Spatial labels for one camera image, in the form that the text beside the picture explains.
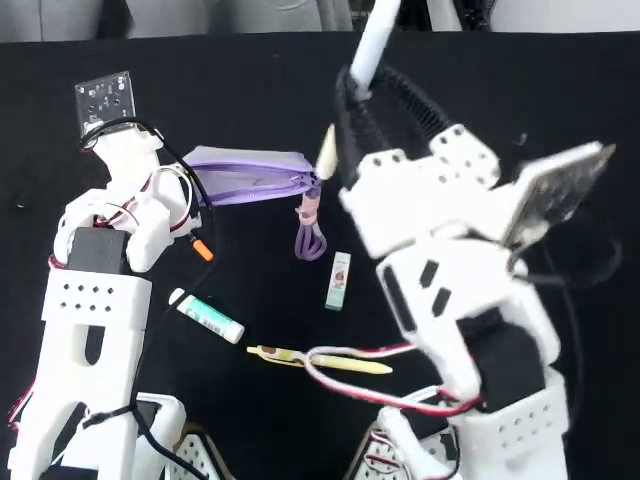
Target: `white plastic part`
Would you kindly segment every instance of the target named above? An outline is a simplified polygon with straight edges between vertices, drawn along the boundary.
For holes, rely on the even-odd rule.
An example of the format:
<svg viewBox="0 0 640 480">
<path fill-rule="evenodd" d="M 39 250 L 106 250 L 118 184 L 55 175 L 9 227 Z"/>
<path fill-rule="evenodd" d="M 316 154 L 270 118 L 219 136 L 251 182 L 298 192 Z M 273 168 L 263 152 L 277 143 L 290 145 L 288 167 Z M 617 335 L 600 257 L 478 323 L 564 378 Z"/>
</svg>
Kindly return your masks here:
<svg viewBox="0 0 640 480">
<path fill-rule="evenodd" d="M 114 199 L 113 203 L 124 204 L 140 191 L 153 174 L 147 193 L 169 210 L 170 224 L 175 225 L 186 209 L 186 200 L 178 177 L 154 173 L 160 166 L 157 154 L 160 148 L 162 141 L 156 135 L 131 127 L 101 135 L 93 146 L 93 151 L 109 169 L 111 182 L 107 184 L 106 190 L 109 197 Z M 137 209 L 136 204 L 131 207 L 134 214 Z M 171 232 L 171 236 L 181 237 L 200 226 L 199 218 L 188 219 L 184 225 Z M 126 223 L 118 228 L 127 229 Z"/>
<path fill-rule="evenodd" d="M 351 76 L 358 84 L 360 96 L 366 98 L 382 53 L 396 23 L 401 0 L 376 0 L 360 44 L 351 64 Z"/>
<path fill-rule="evenodd" d="M 150 293 L 151 284 L 137 277 L 51 270 L 35 393 L 10 454 L 13 480 L 36 480 L 48 468 L 55 440 L 77 404 L 92 412 L 128 404 Z M 89 325 L 105 327 L 95 365 L 84 353 Z M 98 479 L 130 478 L 136 440 L 131 415 L 91 428 L 101 439 Z"/>
<path fill-rule="evenodd" d="M 185 436 L 176 454 L 191 463 L 199 472 L 206 475 L 209 480 L 223 480 L 223 477 L 218 475 L 214 459 L 209 456 L 207 448 L 198 435 L 189 434 Z M 193 475 L 185 469 L 169 463 L 167 464 L 164 478 L 165 480 L 192 480 Z"/>
<path fill-rule="evenodd" d="M 546 369 L 547 387 L 491 414 L 453 417 L 465 480 L 565 480 L 568 428 L 564 379 Z"/>
<path fill-rule="evenodd" d="M 336 171 L 338 154 L 336 152 L 336 130 L 333 123 L 329 125 L 327 133 L 318 153 L 316 161 L 316 176 L 322 180 L 329 180 Z"/>
<path fill-rule="evenodd" d="M 433 156 L 414 161 L 399 149 L 369 154 L 355 185 L 341 190 L 342 205 L 372 258 L 452 224 L 463 226 L 456 228 L 461 234 L 470 212 L 493 216 L 490 189 L 500 176 L 495 154 L 462 125 L 442 132 L 430 148 Z"/>
<path fill-rule="evenodd" d="M 150 292 L 151 284 L 138 277 L 52 269 L 42 320 L 47 326 L 73 323 L 144 330 Z"/>
<path fill-rule="evenodd" d="M 107 189 L 124 188 L 137 191 L 160 166 L 156 150 L 162 141 L 135 127 L 101 135 L 93 151 L 109 169 L 111 182 Z"/>
<path fill-rule="evenodd" d="M 397 408 L 382 408 L 378 413 L 378 424 L 396 446 L 398 460 L 407 466 L 413 478 L 440 478 L 451 472 L 451 467 L 424 449 L 413 433 L 411 425 Z M 462 480 L 459 473 L 451 478 Z"/>
<path fill-rule="evenodd" d="M 160 445 L 173 450 L 180 440 L 182 427 L 187 418 L 182 402 L 175 397 L 167 395 L 154 395 L 141 393 L 138 401 L 153 402 L 160 405 L 151 425 L 151 434 Z M 160 477 L 162 469 L 167 465 L 167 460 L 160 456 L 144 437 L 136 442 L 136 457 L 133 462 L 132 479 L 156 480 Z"/>
<path fill-rule="evenodd" d="M 173 238 L 168 208 L 146 192 L 136 195 L 138 225 L 127 243 L 127 260 L 134 272 L 146 272 L 160 258 Z"/>
<path fill-rule="evenodd" d="M 545 365 L 558 358 L 560 341 L 551 320 L 535 288 L 508 273 L 509 256 L 508 249 L 495 243 L 424 236 L 386 257 L 376 269 L 403 337 L 429 356 L 447 391 L 461 400 L 474 398 L 480 385 L 456 325 L 461 318 L 497 307 L 505 321 L 523 327 L 533 337 Z M 435 271 L 427 285 L 422 278 L 429 263 Z M 526 266 L 519 262 L 517 268 Z M 399 288 L 395 296 L 389 271 Z M 443 289 L 446 306 L 438 314 L 435 308 Z M 407 313 L 401 311 L 400 302 Z M 406 325 L 403 315 L 410 315 L 415 330 Z"/>
<path fill-rule="evenodd" d="M 600 142 L 591 142 L 529 162 L 514 183 L 496 189 L 489 204 L 485 201 L 469 205 L 467 222 L 483 236 L 501 243 L 533 243 L 546 233 L 549 225 L 542 216 L 551 209 L 548 198 L 539 204 L 536 195 L 554 195 L 554 200 L 558 200 L 558 204 L 553 206 L 556 209 L 562 207 L 563 202 L 572 204 L 575 198 L 581 200 L 614 151 L 615 146 L 605 147 Z M 539 207 L 540 218 L 532 224 L 520 225 L 516 237 L 511 238 L 520 214 L 532 197 L 534 205 Z M 570 218 L 573 211 L 566 213 L 568 216 L 560 221 Z"/>
<path fill-rule="evenodd" d="M 180 440 L 186 419 L 184 406 L 174 397 L 150 393 L 139 393 L 138 402 L 154 403 L 158 410 L 150 425 L 151 434 L 165 448 L 170 450 Z M 93 427 L 79 429 L 65 448 L 61 465 L 65 467 L 96 470 L 101 456 L 99 429 Z M 156 480 L 165 468 L 166 459 L 160 456 L 143 437 L 139 436 L 135 445 L 132 479 Z"/>
<path fill-rule="evenodd" d="M 481 240 L 423 238 L 392 253 L 376 268 L 402 336 L 434 362 L 445 389 L 461 401 L 478 396 L 480 375 L 456 322 L 507 300 L 512 282 L 506 270 L 508 258 L 508 250 Z M 429 263 L 437 270 L 425 286 L 421 278 Z M 437 302 L 443 292 L 448 297 L 439 312 Z"/>
</svg>

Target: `black table surface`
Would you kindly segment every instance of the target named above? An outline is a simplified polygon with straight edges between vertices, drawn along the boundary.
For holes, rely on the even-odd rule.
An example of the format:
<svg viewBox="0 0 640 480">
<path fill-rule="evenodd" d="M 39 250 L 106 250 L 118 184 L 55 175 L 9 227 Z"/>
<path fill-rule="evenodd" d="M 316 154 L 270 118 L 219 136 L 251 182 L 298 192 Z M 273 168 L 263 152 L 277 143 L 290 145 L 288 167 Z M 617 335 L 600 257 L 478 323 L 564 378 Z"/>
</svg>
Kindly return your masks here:
<svg viewBox="0 0 640 480">
<path fill-rule="evenodd" d="M 356 43 L 348 34 L 274 34 L 0 45 L 0 411 L 35 372 L 58 218 L 66 203 L 107 179 L 95 156 L 77 153 L 73 85 L 129 70 L 138 114 L 185 153 L 203 144 L 294 150 L 314 159 L 332 119 L 336 73 Z M 522 133 L 533 158 L 596 139 L 617 144 L 587 206 L 616 230 L 625 262 L 607 284 L 574 295 L 588 377 L 568 447 L 572 478 L 628 471 L 639 444 L 627 383 L 637 373 L 640 331 L 639 52 L 640 36 L 630 33 L 400 34 L 386 53 L 507 167 Z M 198 294 L 245 325 L 247 342 L 305 350 L 401 340 L 338 189 L 333 180 L 323 194 L 329 250 L 314 263 L 293 255 L 297 198 L 218 209 L 218 266 Z M 341 312 L 324 308 L 335 251 L 352 255 Z M 143 391 L 182 400 L 237 478 L 340 478 L 377 407 L 325 391 L 303 369 L 250 356 L 180 315 L 158 325 L 168 293 L 201 268 L 178 242 L 151 272 L 148 327 L 156 339 L 142 368 Z M 571 381 L 565 311 L 557 292 L 543 292 L 543 300 L 563 341 L 560 368 Z M 398 394 L 437 382 L 421 355 L 391 363 L 395 372 L 384 378 L 337 376 Z M 2 430 L 2 458 L 13 442 Z"/>
</svg>

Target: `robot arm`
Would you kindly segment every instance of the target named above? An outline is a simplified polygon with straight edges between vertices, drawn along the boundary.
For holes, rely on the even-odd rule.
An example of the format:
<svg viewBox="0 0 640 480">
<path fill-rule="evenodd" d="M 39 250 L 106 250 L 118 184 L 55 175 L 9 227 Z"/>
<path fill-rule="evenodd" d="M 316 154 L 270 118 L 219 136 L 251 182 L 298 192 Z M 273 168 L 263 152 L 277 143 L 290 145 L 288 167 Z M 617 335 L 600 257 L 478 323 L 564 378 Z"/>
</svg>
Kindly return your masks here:
<svg viewBox="0 0 640 480">
<path fill-rule="evenodd" d="M 511 265 L 512 249 L 570 218 L 613 148 L 594 142 L 531 162 L 514 182 L 494 187 L 498 160 L 486 146 L 461 125 L 431 146 L 444 144 L 441 138 L 447 139 L 446 161 L 437 148 L 414 161 L 402 150 L 365 156 L 357 181 L 340 199 L 370 256 L 381 259 L 376 272 L 402 336 L 434 362 L 445 392 L 467 402 L 483 387 L 460 320 L 497 309 L 535 342 L 542 390 L 491 413 L 451 419 L 464 478 L 562 480 L 567 406 L 562 376 L 550 367 L 560 342 L 535 288 L 514 277 L 526 274 L 526 265 Z M 378 423 L 414 478 L 442 473 L 417 447 L 400 411 L 382 409 Z"/>
<path fill-rule="evenodd" d="M 135 115 L 126 73 L 79 85 L 76 91 L 83 134 L 114 118 Z M 131 402 L 151 284 L 127 273 L 148 271 L 174 238 L 201 225 L 191 209 L 196 201 L 191 181 L 179 165 L 160 165 L 156 151 L 162 146 L 157 136 L 131 123 L 105 131 L 91 145 L 111 181 L 73 200 L 60 219 L 34 393 L 10 454 L 11 478 L 40 478 L 79 403 L 96 414 L 126 409 Z M 93 365 L 85 358 L 92 326 L 104 328 L 100 357 Z M 137 399 L 157 406 L 151 434 L 170 449 L 179 441 L 184 407 L 162 395 L 138 394 Z M 158 478 L 166 460 L 146 438 L 138 438 L 132 415 L 84 425 L 68 444 L 62 465 L 97 470 L 99 479 Z"/>
</svg>

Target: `purple zipper bag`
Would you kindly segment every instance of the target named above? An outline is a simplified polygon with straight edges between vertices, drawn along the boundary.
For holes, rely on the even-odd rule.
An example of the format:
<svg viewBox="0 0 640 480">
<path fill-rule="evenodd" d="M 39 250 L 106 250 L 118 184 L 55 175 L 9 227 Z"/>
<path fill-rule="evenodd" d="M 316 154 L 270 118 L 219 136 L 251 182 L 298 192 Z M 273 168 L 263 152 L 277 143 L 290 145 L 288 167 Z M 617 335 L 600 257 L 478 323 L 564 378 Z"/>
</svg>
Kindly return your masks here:
<svg viewBox="0 0 640 480">
<path fill-rule="evenodd" d="M 204 185 L 213 205 L 260 202 L 302 194 L 296 209 L 300 228 L 295 254 L 313 261 L 327 241 L 317 222 L 321 183 L 300 153 L 198 146 L 184 160 Z"/>
</svg>

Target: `white tube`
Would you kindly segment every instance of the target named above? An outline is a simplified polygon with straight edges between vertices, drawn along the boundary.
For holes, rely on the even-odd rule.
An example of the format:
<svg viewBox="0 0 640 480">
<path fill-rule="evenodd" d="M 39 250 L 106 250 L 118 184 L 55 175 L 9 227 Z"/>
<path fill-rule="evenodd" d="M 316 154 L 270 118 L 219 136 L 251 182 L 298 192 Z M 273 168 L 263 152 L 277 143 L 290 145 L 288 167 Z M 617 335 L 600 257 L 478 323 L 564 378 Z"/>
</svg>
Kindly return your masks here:
<svg viewBox="0 0 640 480">
<path fill-rule="evenodd" d="M 351 76 L 358 83 L 363 98 L 368 95 L 371 79 L 395 26 L 401 3 L 402 0 L 377 0 L 371 10 L 351 64 Z"/>
</svg>

